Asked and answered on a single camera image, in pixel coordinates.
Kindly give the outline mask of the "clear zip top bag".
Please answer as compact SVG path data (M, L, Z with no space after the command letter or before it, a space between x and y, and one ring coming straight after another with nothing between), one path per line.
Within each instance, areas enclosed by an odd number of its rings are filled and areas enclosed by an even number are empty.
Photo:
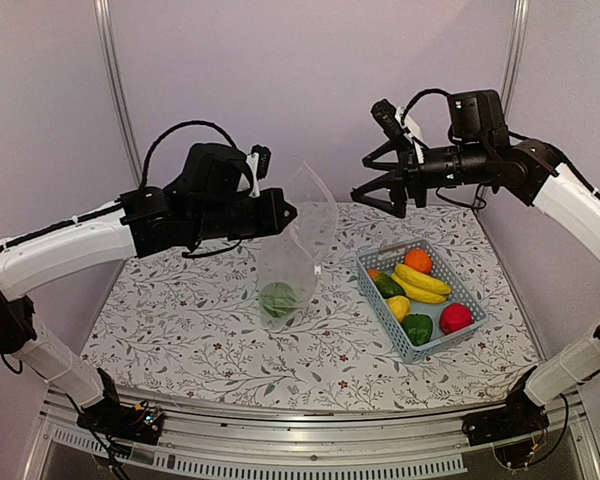
M257 263L257 293L271 282L285 282L298 296L298 306L282 318L272 318L259 305L261 324L279 329L308 307L317 290L322 262L335 237L338 209L318 174L303 164L283 187L297 218L278 236L266 238Z

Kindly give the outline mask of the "green toy watermelon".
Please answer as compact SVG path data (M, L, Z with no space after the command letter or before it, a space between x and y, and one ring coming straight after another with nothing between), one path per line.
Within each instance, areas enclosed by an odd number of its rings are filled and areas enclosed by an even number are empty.
M296 309L296 291L285 282L266 284L259 293L261 309L272 318L282 318Z

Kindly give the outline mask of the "yellow toy banana bunch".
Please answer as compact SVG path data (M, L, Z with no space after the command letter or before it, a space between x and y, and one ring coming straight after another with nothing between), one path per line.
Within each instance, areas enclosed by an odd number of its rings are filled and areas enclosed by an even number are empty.
M404 289L408 298L420 303L441 304L452 293L448 284L404 264L395 266L391 278Z

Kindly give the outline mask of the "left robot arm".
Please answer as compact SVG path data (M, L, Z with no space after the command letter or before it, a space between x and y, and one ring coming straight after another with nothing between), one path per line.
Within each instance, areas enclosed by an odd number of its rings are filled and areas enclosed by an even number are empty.
M29 293L108 262L145 258L206 240L242 241L281 234L297 210L280 188L262 189L270 151L250 154L197 143L166 187L144 186L86 214L17 238L0 239L0 354L56 385L108 434L128 426L106 376L84 363L36 319Z

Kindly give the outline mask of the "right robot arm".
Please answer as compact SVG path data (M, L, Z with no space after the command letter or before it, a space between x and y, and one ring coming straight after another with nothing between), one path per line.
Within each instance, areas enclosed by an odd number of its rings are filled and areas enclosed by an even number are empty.
M427 147L407 123L411 108L427 95L441 95L447 102L447 147ZM430 190L504 188L556 221L600 262L600 193L557 147L511 132L495 90L451 94L431 88L404 108L380 100L371 115L387 140L362 163L381 174L353 189L353 201L402 218L407 202L424 207Z

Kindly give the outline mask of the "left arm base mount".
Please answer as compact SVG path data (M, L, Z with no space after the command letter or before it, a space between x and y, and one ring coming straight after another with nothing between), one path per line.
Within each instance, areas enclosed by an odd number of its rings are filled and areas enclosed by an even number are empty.
M95 405L80 408L77 425L107 438L157 445L164 424L164 411L150 406L146 400L134 406L120 402L115 383L101 368L97 369L103 382L103 398Z

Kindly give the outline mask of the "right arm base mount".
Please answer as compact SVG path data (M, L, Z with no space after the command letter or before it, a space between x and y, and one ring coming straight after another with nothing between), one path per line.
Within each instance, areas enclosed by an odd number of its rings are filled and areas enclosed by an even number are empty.
M462 432L471 446L527 435L524 441L496 448L496 459L509 469L531 464L548 427L545 409L529 400L522 390L510 393L500 408L468 414L462 419Z

